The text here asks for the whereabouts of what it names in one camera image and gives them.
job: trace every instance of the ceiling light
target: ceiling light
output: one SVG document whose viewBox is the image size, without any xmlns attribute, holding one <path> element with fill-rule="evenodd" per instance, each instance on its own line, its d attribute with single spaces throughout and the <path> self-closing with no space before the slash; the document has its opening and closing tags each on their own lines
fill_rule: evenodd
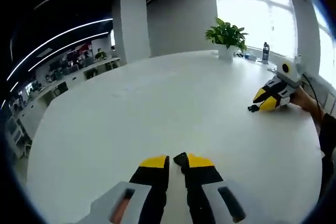
<svg viewBox="0 0 336 224">
<path fill-rule="evenodd" d="M 4 101 L 2 102 L 1 109 L 2 109 L 2 107 L 5 105 L 5 102 L 6 102 L 6 100 L 4 100 Z"/>
<path fill-rule="evenodd" d="M 55 52 L 52 52 L 52 53 L 49 54 L 46 58 L 43 58 L 43 59 L 40 60 L 38 63 L 36 63 L 35 65 L 33 65 L 33 66 L 28 70 L 28 72 L 30 72 L 34 67 L 36 67 L 36 66 L 39 65 L 42 61 L 44 61 L 45 59 L 47 59 L 47 58 L 49 58 L 50 56 L 54 55 L 55 53 L 60 52 L 61 50 L 65 49 L 65 48 L 67 48 L 67 47 L 70 47 L 70 46 L 72 46 L 72 45 L 74 45 L 74 44 L 76 44 L 76 43 L 78 43 L 78 42 L 83 41 L 83 40 L 90 39 L 90 38 L 93 38 L 93 37 L 97 37 L 97 36 L 100 36 L 100 35 L 103 35 L 103 34 L 108 34 L 108 32 L 106 32 L 106 33 L 101 33 L 101 34 L 96 34 L 96 35 L 87 37 L 87 38 L 85 38 L 85 39 L 77 40 L 76 42 L 73 42 L 73 43 L 71 43 L 71 44 L 69 44 L 69 45 L 67 45 L 67 46 L 65 46 L 65 47 L 62 47 L 62 48 L 56 50 Z"/>
<path fill-rule="evenodd" d="M 10 90 L 10 92 L 13 91 L 13 89 L 19 84 L 19 82 L 15 83 L 15 85 L 12 87 L 12 89 Z"/>
<path fill-rule="evenodd" d="M 73 31 L 73 30 L 76 30 L 78 28 L 81 28 L 81 27 L 85 27 L 85 26 L 89 26 L 89 25 L 92 25 L 92 24 L 95 24 L 95 23 L 99 23 L 99 22 L 105 22 L 105 21 L 110 21 L 110 20 L 113 20 L 112 18 L 107 18 L 107 19 L 102 19 L 102 20 L 98 20 L 98 21 L 94 21 L 94 22 L 90 22 L 90 23 L 87 23 L 87 24 L 84 24 L 84 25 L 81 25 L 81 26 L 77 26 L 75 28 L 72 28 L 70 30 L 67 30 L 59 35 L 56 35 L 55 37 L 51 38 L 50 40 L 44 42 L 42 45 L 38 46 L 37 48 L 35 48 L 33 51 L 30 52 L 30 54 L 28 54 L 22 61 L 20 61 L 20 63 L 18 65 L 16 65 L 16 67 L 12 70 L 12 72 L 10 73 L 10 75 L 7 77 L 7 81 L 10 79 L 10 77 L 14 74 L 14 72 L 16 71 L 16 69 L 29 57 L 31 56 L 33 53 L 35 53 L 38 49 L 40 49 L 42 46 L 44 46 L 46 43 L 49 43 L 51 42 L 52 40 L 58 38 L 59 36 L 63 35 L 63 34 L 66 34 L 70 31 Z"/>
</svg>

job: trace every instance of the white pillar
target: white pillar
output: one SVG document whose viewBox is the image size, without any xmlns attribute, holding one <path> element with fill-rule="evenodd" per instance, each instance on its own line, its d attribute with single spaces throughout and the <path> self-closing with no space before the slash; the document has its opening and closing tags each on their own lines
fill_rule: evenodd
<svg viewBox="0 0 336 224">
<path fill-rule="evenodd" d="M 121 63 L 150 57 L 146 0 L 114 0 L 113 31 Z"/>
</svg>

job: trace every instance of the sleeve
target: sleeve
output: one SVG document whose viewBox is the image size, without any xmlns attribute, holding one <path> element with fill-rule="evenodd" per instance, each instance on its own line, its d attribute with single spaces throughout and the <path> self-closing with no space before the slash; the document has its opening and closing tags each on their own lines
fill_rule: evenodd
<svg viewBox="0 0 336 224">
<path fill-rule="evenodd" d="M 331 158 L 336 146 L 336 119 L 329 114 L 325 114 L 321 124 L 320 146 L 325 156 Z"/>
</svg>

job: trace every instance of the white tabletop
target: white tabletop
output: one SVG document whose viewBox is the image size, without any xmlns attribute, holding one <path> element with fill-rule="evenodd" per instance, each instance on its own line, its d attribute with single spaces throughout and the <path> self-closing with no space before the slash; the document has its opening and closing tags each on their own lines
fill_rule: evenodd
<svg viewBox="0 0 336 224">
<path fill-rule="evenodd" d="M 244 208 L 242 223 L 298 223 L 317 202 L 321 153 L 310 115 L 294 105 L 247 107 L 274 74 L 213 51 L 141 60 L 54 99 L 35 135 L 27 189 L 50 223 L 75 222 L 151 156 L 171 157 L 162 223 L 192 223 L 172 158 L 209 157 Z"/>
</svg>

